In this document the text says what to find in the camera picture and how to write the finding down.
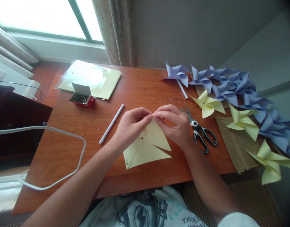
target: scissors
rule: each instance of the scissors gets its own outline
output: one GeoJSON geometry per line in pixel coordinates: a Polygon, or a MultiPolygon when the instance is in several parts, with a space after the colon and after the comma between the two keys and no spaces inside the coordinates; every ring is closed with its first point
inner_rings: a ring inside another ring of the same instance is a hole
{"type": "Polygon", "coordinates": [[[204,128],[204,127],[201,127],[198,122],[196,120],[194,120],[192,118],[192,115],[189,111],[189,109],[186,107],[186,111],[181,107],[182,111],[188,115],[189,117],[189,121],[190,121],[190,125],[192,126],[193,128],[193,139],[195,140],[196,144],[198,145],[197,143],[197,140],[199,140],[201,142],[201,144],[204,146],[205,150],[202,150],[200,147],[199,149],[204,153],[204,154],[207,154],[209,152],[209,149],[208,149],[208,146],[207,144],[205,143],[204,139],[201,137],[201,135],[199,134],[199,132],[202,133],[202,135],[204,136],[204,138],[210,143],[212,144],[213,146],[215,146],[217,144],[217,139],[215,137],[215,135],[207,128],[204,128]],[[213,141],[210,139],[210,137],[208,136],[208,134],[210,134],[213,138],[213,141]]]}

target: glass window pane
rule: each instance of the glass window pane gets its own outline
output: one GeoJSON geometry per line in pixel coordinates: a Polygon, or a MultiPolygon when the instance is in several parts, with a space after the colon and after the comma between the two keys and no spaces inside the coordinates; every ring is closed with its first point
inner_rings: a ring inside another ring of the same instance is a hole
{"type": "Polygon", "coordinates": [[[0,0],[0,26],[86,39],[68,0],[0,0]]]}
{"type": "Polygon", "coordinates": [[[92,0],[76,0],[87,29],[93,40],[103,41],[92,0]]]}

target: yellow paper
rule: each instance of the yellow paper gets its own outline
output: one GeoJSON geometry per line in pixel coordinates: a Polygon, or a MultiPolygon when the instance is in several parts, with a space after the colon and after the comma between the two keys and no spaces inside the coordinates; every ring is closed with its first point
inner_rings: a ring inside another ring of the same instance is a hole
{"type": "Polygon", "coordinates": [[[260,164],[265,167],[264,173],[261,178],[261,184],[273,183],[281,179],[279,165],[290,168],[290,159],[282,155],[271,152],[266,140],[261,145],[257,155],[247,152],[260,164]]]}
{"type": "Polygon", "coordinates": [[[76,60],[65,72],[59,89],[74,91],[71,83],[89,86],[94,97],[109,99],[121,72],[76,60]]]}
{"type": "Polygon", "coordinates": [[[165,158],[171,158],[162,149],[171,151],[167,138],[155,120],[149,125],[140,136],[124,151],[126,169],[165,158]]]}
{"type": "Polygon", "coordinates": [[[256,141],[259,128],[258,126],[248,117],[249,115],[259,113],[257,110],[244,110],[238,111],[230,103],[230,110],[233,117],[233,122],[227,127],[234,130],[245,130],[249,136],[256,141]]]}
{"type": "Polygon", "coordinates": [[[205,90],[198,99],[193,98],[190,94],[188,94],[199,107],[202,109],[202,118],[206,118],[213,114],[214,110],[217,110],[223,114],[225,114],[224,107],[222,103],[216,99],[208,97],[208,92],[205,90]]]}

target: white cable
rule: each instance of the white cable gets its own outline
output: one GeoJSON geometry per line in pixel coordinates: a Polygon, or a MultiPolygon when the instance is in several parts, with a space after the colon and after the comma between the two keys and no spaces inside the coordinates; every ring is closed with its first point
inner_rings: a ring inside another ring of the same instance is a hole
{"type": "Polygon", "coordinates": [[[69,136],[73,136],[73,137],[79,138],[79,139],[83,140],[83,142],[84,142],[84,147],[83,147],[83,150],[81,152],[81,156],[80,156],[80,160],[79,160],[79,164],[77,166],[77,169],[74,172],[72,172],[71,174],[69,174],[69,175],[63,177],[62,179],[58,180],[57,182],[53,183],[51,186],[40,188],[40,187],[34,186],[34,185],[32,185],[30,183],[27,183],[26,181],[22,180],[21,178],[22,178],[23,174],[25,174],[29,170],[26,170],[26,171],[24,171],[23,173],[20,174],[20,176],[18,178],[18,181],[20,183],[22,183],[23,185],[25,185],[25,186],[27,186],[29,188],[32,188],[32,189],[35,189],[35,190],[39,190],[39,191],[43,191],[43,190],[46,190],[46,189],[49,189],[49,188],[55,186],[56,184],[60,183],[62,180],[65,180],[66,178],[72,176],[73,174],[75,174],[78,171],[78,169],[80,168],[81,162],[82,162],[84,151],[86,149],[86,140],[83,137],[81,137],[81,136],[78,136],[78,135],[75,135],[75,134],[60,130],[60,129],[56,129],[56,128],[53,128],[53,127],[47,127],[47,126],[31,126],[31,127],[25,127],[25,128],[0,130],[0,135],[8,134],[8,133],[21,132],[21,131],[27,131],[27,130],[31,130],[31,129],[48,129],[48,130],[51,130],[51,131],[56,131],[56,132],[63,133],[65,135],[69,135],[69,136]]]}
{"type": "Polygon", "coordinates": [[[35,101],[37,101],[37,98],[36,98],[35,96],[31,95],[30,93],[27,93],[27,92],[25,92],[25,91],[21,91],[21,92],[30,95],[31,97],[35,98],[35,101]]]}

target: white straw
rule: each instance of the white straw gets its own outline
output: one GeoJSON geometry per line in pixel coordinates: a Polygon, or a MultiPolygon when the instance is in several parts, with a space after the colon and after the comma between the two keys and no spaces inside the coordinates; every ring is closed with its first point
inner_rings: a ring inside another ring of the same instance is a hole
{"type": "Polygon", "coordinates": [[[113,123],[116,121],[117,117],[119,116],[119,114],[120,114],[120,112],[122,111],[122,109],[124,108],[124,106],[125,106],[124,104],[121,105],[119,111],[118,111],[117,114],[114,116],[112,122],[111,122],[110,125],[108,126],[108,128],[107,128],[106,132],[104,133],[102,139],[100,140],[99,144],[102,144],[102,143],[104,142],[105,137],[107,136],[109,130],[110,130],[111,127],[113,126],[113,123]]]}
{"type": "Polygon", "coordinates": [[[182,90],[182,92],[183,92],[183,94],[184,94],[184,96],[185,96],[185,99],[187,99],[187,98],[188,98],[188,96],[187,96],[187,94],[186,94],[186,92],[185,92],[185,90],[184,90],[184,88],[183,88],[182,84],[180,83],[180,81],[179,81],[179,80],[176,80],[176,81],[177,81],[177,83],[179,84],[179,87],[180,87],[180,89],[182,90]]]}

